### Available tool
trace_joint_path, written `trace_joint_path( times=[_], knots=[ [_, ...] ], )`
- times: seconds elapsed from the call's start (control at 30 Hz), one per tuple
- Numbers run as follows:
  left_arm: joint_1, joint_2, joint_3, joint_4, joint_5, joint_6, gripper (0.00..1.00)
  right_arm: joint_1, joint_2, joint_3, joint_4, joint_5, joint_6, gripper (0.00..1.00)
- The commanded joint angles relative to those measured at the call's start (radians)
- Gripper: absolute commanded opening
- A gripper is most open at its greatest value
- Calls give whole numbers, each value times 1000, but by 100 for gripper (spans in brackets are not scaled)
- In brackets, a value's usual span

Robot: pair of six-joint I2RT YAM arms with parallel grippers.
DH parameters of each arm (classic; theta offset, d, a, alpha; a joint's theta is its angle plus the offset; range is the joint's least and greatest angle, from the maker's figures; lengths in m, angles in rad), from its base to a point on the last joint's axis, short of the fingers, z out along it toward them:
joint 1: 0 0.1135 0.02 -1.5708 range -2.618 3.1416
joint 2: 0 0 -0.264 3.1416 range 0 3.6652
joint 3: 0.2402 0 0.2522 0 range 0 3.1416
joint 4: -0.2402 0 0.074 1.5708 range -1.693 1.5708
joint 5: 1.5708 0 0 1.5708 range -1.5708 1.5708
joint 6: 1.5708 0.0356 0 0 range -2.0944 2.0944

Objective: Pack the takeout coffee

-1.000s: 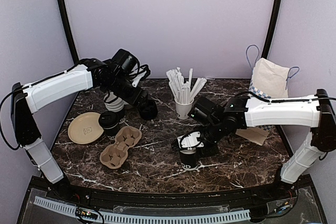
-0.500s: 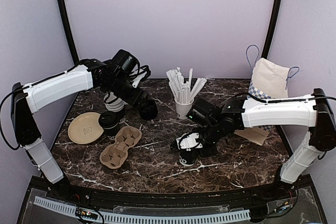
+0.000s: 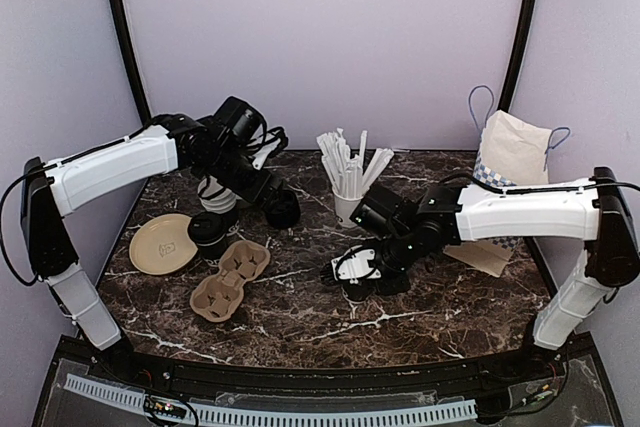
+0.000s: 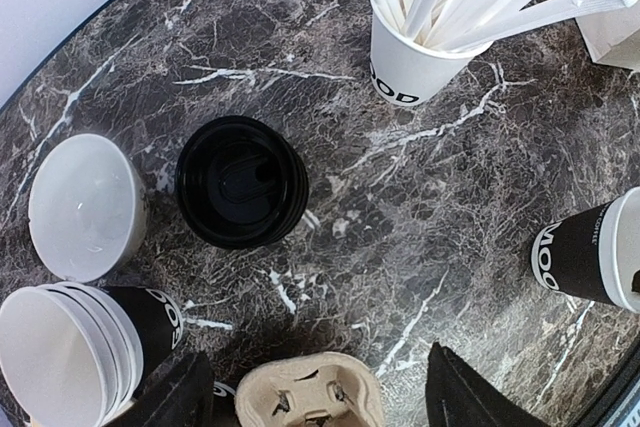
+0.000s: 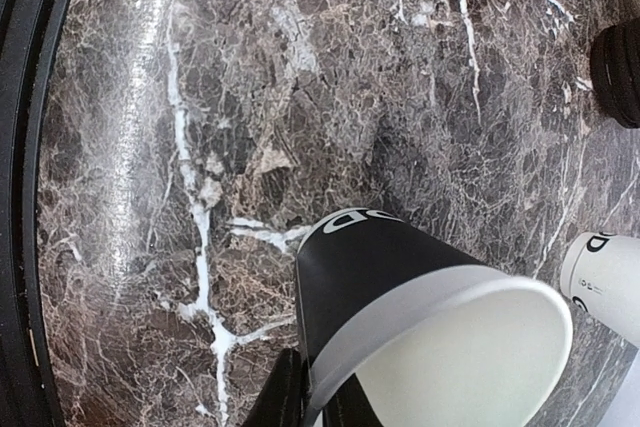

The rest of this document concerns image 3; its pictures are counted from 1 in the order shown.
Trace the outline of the stack of paper cups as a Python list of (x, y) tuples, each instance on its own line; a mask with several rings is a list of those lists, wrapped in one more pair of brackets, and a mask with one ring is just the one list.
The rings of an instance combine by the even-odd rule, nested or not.
[(197, 196), (207, 212), (223, 218), (228, 231), (237, 229), (239, 213), (234, 192), (221, 186), (215, 178), (206, 176), (198, 185)]

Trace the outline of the black paper coffee cup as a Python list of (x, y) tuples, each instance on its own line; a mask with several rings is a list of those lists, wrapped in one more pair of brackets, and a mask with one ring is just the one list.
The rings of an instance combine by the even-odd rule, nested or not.
[(375, 292), (375, 286), (371, 283), (344, 283), (342, 292), (347, 301), (362, 303)]

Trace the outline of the stack of black lids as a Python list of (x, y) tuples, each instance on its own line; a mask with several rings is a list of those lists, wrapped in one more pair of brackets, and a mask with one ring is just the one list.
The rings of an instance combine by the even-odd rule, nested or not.
[(296, 194), (290, 189), (279, 192), (278, 197), (264, 207), (267, 223), (275, 229), (288, 229), (296, 225), (301, 210)]

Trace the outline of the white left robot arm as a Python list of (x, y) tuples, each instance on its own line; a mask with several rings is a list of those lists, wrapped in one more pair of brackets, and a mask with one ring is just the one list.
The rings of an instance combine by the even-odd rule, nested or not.
[(267, 128), (259, 113), (243, 107), (197, 120), (159, 115), (131, 136), (71, 157), (35, 157), (11, 184), (22, 189), (20, 223), (33, 273), (30, 280), (14, 277), (27, 287), (46, 283), (85, 339), (103, 352), (103, 368), (120, 383), (134, 382), (140, 359), (122, 346), (125, 335), (81, 267), (65, 217), (124, 186), (185, 168), (269, 211), (284, 203), (285, 187), (263, 165), (287, 144), (283, 128)]

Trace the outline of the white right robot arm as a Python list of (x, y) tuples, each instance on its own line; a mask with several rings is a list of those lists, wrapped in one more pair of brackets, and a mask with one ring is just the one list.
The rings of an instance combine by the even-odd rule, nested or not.
[(407, 289), (413, 264), (449, 245), (502, 237), (562, 237), (584, 243), (576, 266), (549, 304), (531, 321), (527, 345), (510, 360), (521, 381), (534, 379), (570, 333), (606, 297), (639, 275), (639, 246), (611, 169), (589, 178), (547, 186), (461, 186), (456, 172), (432, 185), (417, 202), (375, 185), (350, 216), (370, 238), (329, 261), (320, 271), (354, 302), (372, 292)]

